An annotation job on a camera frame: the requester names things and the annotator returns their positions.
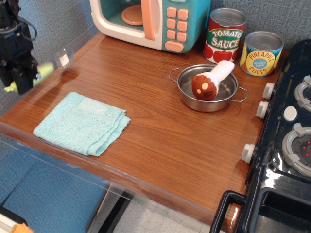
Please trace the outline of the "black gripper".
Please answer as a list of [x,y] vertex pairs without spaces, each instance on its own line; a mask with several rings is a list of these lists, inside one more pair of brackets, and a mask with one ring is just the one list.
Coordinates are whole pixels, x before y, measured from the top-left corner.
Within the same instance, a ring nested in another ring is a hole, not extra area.
[[31,55],[33,41],[27,23],[13,23],[0,30],[0,78],[5,87],[14,79],[19,94],[34,86],[37,61]]

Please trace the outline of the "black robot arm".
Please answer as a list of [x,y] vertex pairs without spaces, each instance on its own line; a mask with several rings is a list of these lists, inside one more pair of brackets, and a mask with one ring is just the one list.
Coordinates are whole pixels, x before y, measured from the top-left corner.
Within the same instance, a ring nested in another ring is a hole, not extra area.
[[18,0],[0,2],[0,78],[5,87],[15,84],[24,94],[33,88],[38,62],[32,56],[31,23],[19,17]]

